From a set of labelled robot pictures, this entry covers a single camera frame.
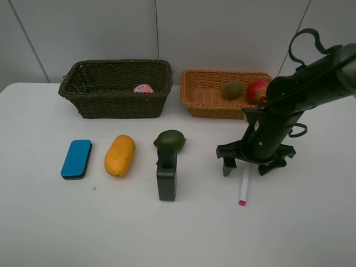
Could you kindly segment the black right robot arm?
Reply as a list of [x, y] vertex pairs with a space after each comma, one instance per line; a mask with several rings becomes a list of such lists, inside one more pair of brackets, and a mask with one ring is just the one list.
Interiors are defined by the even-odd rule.
[[219, 145], [223, 175], [236, 168], [236, 160], [258, 165], [260, 175], [285, 167], [285, 158], [296, 154], [284, 145], [289, 136], [306, 134], [299, 119], [307, 110], [355, 94], [355, 44], [337, 46], [322, 59], [302, 67], [292, 76], [280, 76], [269, 83], [266, 103], [244, 108], [248, 128], [239, 141]]

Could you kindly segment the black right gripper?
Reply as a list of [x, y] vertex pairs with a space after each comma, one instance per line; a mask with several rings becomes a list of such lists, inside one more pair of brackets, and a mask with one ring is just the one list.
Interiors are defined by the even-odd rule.
[[292, 146], [282, 144], [296, 124], [296, 114], [277, 115], [257, 108], [243, 108], [243, 112], [249, 125], [242, 139], [216, 149], [217, 157], [223, 157], [223, 175], [236, 169], [235, 159], [259, 164], [260, 176], [285, 167], [284, 158], [296, 154]]

